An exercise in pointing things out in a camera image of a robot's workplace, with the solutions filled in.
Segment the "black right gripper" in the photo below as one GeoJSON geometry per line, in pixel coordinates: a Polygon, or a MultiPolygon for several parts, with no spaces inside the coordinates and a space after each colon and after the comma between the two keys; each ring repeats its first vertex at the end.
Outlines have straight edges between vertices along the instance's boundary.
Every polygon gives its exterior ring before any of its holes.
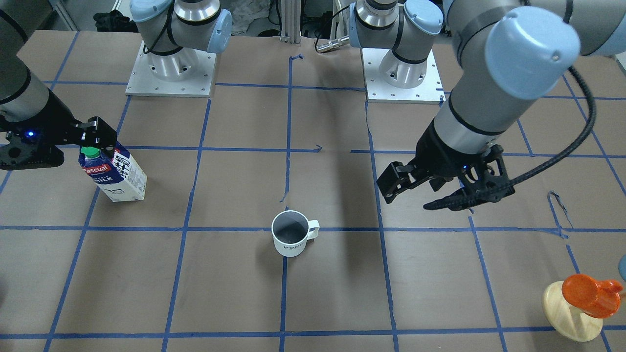
{"type": "Polygon", "coordinates": [[[68,107],[51,91],[40,113],[20,122],[1,116],[1,131],[7,144],[0,150],[3,170],[45,169],[64,163],[59,145],[74,144],[113,152],[118,134],[99,116],[86,123],[72,116],[68,107]]]}

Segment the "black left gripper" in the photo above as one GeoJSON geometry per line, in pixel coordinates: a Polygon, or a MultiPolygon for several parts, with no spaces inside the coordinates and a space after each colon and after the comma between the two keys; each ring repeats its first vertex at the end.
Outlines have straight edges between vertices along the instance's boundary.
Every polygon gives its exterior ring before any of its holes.
{"type": "Polygon", "coordinates": [[[449,196],[423,205],[426,210],[466,210],[487,202],[499,202],[515,193],[502,158],[503,149],[494,146],[487,156],[464,154],[443,142],[431,122],[416,145],[416,155],[407,164],[391,162],[377,179],[385,203],[392,203],[405,190],[429,182],[434,191],[457,178],[462,187],[449,196]]]}

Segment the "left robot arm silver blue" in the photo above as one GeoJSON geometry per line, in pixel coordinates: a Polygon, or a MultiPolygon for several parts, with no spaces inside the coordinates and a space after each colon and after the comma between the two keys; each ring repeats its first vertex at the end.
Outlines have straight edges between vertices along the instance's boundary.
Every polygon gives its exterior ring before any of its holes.
{"type": "Polygon", "coordinates": [[[386,203],[429,182],[434,191],[463,186],[427,210],[463,210],[499,202],[514,186],[570,155],[590,134],[596,105],[573,63],[579,56],[625,51],[623,0],[358,0],[349,5],[353,47],[389,49],[393,63],[424,69],[443,24],[463,70],[408,162],[390,163],[377,180],[386,203]],[[589,120],[555,157],[509,179],[496,143],[568,70],[579,83],[589,120]]]}

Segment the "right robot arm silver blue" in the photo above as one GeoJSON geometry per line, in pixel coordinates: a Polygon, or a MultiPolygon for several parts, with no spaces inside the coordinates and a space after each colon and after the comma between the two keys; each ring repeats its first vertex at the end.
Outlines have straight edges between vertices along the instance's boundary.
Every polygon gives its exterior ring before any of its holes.
{"type": "MultiPolygon", "coordinates": [[[[117,133],[102,118],[86,123],[24,64],[17,53],[54,10],[58,0],[1,2],[1,147],[3,170],[44,169],[64,163],[61,145],[94,147],[112,156],[117,133]]],[[[98,31],[139,33],[144,53],[156,60],[160,79],[183,78],[194,68],[194,50],[225,51],[233,19],[218,0],[133,0],[131,16],[118,10],[94,14],[98,31]]]]}

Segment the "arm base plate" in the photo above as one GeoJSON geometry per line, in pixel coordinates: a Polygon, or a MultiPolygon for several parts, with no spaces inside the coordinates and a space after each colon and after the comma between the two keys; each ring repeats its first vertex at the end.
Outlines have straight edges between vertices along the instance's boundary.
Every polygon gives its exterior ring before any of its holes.
{"type": "Polygon", "coordinates": [[[434,53],[425,62],[401,62],[389,49],[363,48],[362,62],[370,103],[444,103],[445,93],[434,53]]]}
{"type": "Polygon", "coordinates": [[[184,47],[158,56],[144,53],[141,43],[125,93],[129,96],[210,98],[217,58],[215,53],[184,47]]]}

